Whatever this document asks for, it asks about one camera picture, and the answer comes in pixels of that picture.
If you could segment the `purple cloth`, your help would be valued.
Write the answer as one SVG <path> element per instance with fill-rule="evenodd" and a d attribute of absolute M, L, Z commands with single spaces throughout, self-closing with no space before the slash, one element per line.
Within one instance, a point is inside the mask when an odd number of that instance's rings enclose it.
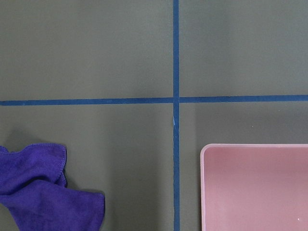
<path fill-rule="evenodd" d="M 21 231 L 98 231 L 105 214 L 99 192 L 67 188 L 66 148 L 35 143 L 0 148 L 0 203 Z"/>

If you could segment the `pink plastic tray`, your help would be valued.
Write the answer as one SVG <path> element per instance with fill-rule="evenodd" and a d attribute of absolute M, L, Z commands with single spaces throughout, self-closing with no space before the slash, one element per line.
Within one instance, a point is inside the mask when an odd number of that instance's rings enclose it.
<path fill-rule="evenodd" d="M 208 144 L 200 153 L 204 231 L 305 231 L 305 144 Z"/>

